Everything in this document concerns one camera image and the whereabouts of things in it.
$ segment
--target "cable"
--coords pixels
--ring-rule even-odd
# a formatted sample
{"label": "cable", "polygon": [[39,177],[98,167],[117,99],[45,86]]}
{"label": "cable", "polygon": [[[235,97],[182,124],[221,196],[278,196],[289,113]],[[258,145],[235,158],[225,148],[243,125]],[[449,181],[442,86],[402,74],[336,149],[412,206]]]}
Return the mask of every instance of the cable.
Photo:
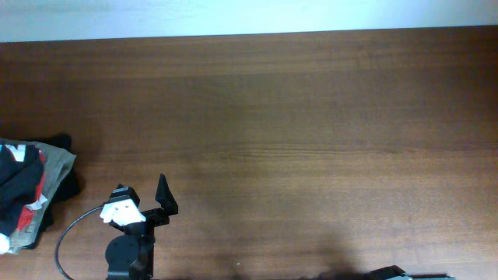
{"label": "cable", "polygon": [[99,206],[99,207],[96,207],[90,211],[88,211],[87,213],[81,215],[81,217],[77,218],[74,222],[72,222],[72,224],[70,226],[68,226],[67,229],[65,229],[65,231],[62,233],[61,237],[59,238],[59,241],[57,242],[57,245],[55,246],[55,265],[57,265],[57,268],[58,270],[62,273],[62,275],[66,278],[66,279],[69,279],[69,280],[74,280],[73,278],[71,278],[71,276],[69,276],[67,273],[65,273],[64,271],[64,268],[62,268],[61,266],[61,263],[59,262],[59,247],[61,246],[61,242],[62,242],[62,239],[64,239],[64,236],[66,233],[68,233],[68,231],[79,221],[81,221],[82,219],[84,219],[85,217],[87,217],[88,215],[94,213],[95,211],[99,210],[99,209],[102,209],[103,208],[103,205]]}

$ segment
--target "wood grain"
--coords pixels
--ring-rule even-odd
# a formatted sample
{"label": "wood grain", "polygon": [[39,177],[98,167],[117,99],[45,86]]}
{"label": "wood grain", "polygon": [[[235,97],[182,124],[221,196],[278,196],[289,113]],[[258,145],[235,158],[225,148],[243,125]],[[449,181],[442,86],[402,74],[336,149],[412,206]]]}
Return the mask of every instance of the wood grain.
{"label": "wood grain", "polygon": [[[84,191],[1,278],[61,278],[61,231],[133,186],[180,206],[155,278],[299,278],[397,264],[498,275],[498,28],[0,44],[0,133],[74,138]],[[61,247],[105,278],[118,231]]]}

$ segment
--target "gray cloth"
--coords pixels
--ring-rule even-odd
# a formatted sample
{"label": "gray cloth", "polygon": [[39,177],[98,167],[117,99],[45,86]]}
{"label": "gray cloth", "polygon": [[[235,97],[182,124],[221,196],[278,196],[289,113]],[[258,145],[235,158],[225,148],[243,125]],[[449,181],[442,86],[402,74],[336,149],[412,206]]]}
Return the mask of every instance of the gray cloth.
{"label": "gray cloth", "polygon": [[55,191],[59,188],[61,181],[68,175],[75,161],[76,156],[70,152],[51,145],[39,142],[24,142],[7,140],[0,138],[0,143],[18,145],[35,145],[45,158],[45,184],[41,193],[47,198],[47,202],[42,204],[42,208],[35,211],[33,220],[22,231],[15,231],[10,236],[10,253],[19,253],[21,247],[30,245],[37,237],[40,228],[41,219],[44,217],[45,210],[54,197]]}

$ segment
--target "clothing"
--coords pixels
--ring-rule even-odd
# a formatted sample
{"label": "clothing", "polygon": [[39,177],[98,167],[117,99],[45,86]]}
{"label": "clothing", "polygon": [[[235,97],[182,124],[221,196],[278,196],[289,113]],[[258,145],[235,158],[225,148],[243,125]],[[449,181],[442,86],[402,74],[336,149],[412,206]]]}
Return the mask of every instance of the clothing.
{"label": "clothing", "polygon": [[0,233],[10,236],[24,205],[37,200],[44,173],[40,151],[34,145],[0,145]]}
{"label": "clothing", "polygon": [[37,186],[36,201],[29,205],[24,205],[19,221],[17,222],[17,230],[23,230],[28,226],[34,217],[34,212],[41,209],[41,205],[47,202],[47,198],[41,193],[44,189],[45,174],[41,177],[41,181]]}
{"label": "clothing", "polygon": [[[70,137],[66,135],[62,140],[58,141],[70,143]],[[23,230],[15,231],[10,236],[11,250],[9,252],[16,253],[19,252],[22,247],[34,244],[37,238],[39,238],[37,236],[39,236],[39,229],[42,228],[41,225],[44,220],[45,213],[47,212],[55,193],[59,189],[59,185],[72,169],[75,156],[65,149],[60,149],[40,142],[21,142],[0,139],[0,143],[2,142],[34,145],[43,153],[46,159],[44,164],[45,184],[42,190],[42,195],[48,200],[48,202],[43,203],[41,205],[41,209],[34,212],[32,221],[29,225],[25,226]]]}
{"label": "clothing", "polygon": [[[71,137],[65,134],[56,135],[50,138],[32,139],[30,141],[52,145],[57,148],[65,149],[68,152],[70,152],[71,148]],[[24,246],[23,249],[33,250],[34,248],[36,248],[36,246],[40,242],[41,234],[45,232],[45,230],[47,230],[49,226],[52,226],[54,224],[54,216],[52,215],[51,211],[52,205],[61,201],[66,201],[79,194],[80,191],[81,189],[78,185],[78,177],[76,176],[74,167],[72,167],[68,175],[60,183],[59,188],[54,194],[54,197],[48,204],[47,211],[45,212],[41,220],[36,239],[31,244]]]}
{"label": "clothing", "polygon": [[5,254],[10,249],[10,238],[0,233],[0,254]]}

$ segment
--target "white wall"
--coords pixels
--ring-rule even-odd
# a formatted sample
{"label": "white wall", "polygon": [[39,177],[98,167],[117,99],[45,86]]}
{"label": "white wall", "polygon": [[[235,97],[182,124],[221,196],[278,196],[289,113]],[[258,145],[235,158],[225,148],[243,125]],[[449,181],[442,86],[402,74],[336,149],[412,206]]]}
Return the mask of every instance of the white wall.
{"label": "white wall", "polygon": [[498,23],[498,0],[0,0],[0,41]]}

